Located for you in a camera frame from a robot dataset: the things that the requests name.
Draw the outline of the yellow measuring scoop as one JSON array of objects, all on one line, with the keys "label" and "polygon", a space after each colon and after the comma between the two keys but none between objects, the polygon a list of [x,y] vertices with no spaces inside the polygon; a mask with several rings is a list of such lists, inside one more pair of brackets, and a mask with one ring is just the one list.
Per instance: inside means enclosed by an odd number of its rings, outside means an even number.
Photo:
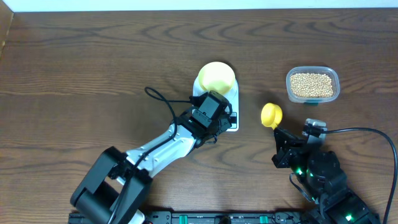
[{"label": "yellow measuring scoop", "polygon": [[261,111],[261,123],[267,128],[275,129],[282,121],[283,113],[279,105],[267,103]]}]

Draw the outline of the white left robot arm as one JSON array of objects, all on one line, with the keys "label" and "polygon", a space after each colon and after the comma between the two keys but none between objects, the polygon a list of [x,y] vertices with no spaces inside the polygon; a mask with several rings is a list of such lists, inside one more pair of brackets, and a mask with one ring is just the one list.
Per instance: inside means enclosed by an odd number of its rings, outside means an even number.
[{"label": "white left robot arm", "polygon": [[72,193],[71,205],[92,223],[143,223],[139,208],[154,176],[229,129],[231,113],[231,105],[192,106],[147,144],[106,149]]}]

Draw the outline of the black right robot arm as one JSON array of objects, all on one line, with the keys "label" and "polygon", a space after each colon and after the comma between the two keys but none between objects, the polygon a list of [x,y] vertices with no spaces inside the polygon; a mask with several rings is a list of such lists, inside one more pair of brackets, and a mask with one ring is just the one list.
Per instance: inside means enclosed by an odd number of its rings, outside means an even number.
[{"label": "black right robot arm", "polygon": [[316,207],[300,215],[302,223],[380,223],[380,216],[347,184],[347,175],[333,151],[321,147],[327,128],[305,125],[307,138],[302,139],[286,129],[273,130],[276,154],[272,161],[276,168],[290,168],[290,178],[296,176],[294,187]]}]

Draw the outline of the white digital kitchen scale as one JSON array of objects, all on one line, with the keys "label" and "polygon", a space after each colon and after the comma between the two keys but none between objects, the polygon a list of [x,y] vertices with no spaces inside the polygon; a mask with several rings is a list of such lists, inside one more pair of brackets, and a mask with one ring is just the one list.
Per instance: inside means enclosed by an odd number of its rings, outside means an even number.
[{"label": "white digital kitchen scale", "polygon": [[[193,83],[193,96],[200,96],[204,94],[204,90],[199,83],[199,77],[196,77]],[[226,132],[236,132],[239,129],[239,85],[236,77],[234,83],[229,92],[224,94],[224,97],[229,101],[232,107],[232,114],[230,116],[232,122],[231,127]]]}]

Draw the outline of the yellow bowl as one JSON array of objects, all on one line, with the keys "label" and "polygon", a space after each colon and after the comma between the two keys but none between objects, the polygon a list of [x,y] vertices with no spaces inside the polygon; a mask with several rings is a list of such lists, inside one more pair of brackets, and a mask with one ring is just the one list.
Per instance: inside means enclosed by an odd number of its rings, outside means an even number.
[{"label": "yellow bowl", "polygon": [[210,62],[198,73],[198,84],[202,90],[217,91],[222,95],[233,88],[235,81],[233,69],[223,62]]}]

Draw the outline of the soybeans in container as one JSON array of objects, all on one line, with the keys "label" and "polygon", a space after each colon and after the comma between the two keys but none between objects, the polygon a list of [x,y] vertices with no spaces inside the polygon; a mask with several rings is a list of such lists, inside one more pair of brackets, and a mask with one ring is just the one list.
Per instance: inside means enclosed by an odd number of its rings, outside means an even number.
[{"label": "soybeans in container", "polygon": [[321,73],[296,73],[290,78],[294,95],[304,98],[328,98],[333,96],[332,79]]}]

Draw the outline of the clear plastic container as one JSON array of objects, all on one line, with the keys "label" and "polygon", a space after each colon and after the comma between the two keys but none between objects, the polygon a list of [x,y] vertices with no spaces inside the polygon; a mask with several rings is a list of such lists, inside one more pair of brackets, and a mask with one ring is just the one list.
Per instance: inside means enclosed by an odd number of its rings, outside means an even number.
[{"label": "clear plastic container", "polygon": [[340,94],[338,75],[329,67],[295,67],[285,80],[289,100],[294,103],[327,103]]}]

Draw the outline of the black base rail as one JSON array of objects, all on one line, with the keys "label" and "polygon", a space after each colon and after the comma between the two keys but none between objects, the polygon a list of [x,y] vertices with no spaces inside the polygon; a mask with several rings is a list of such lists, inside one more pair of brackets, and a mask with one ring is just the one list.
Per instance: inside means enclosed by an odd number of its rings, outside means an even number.
[{"label": "black base rail", "polygon": [[276,213],[176,213],[157,211],[146,215],[147,224],[298,224],[299,212]]}]

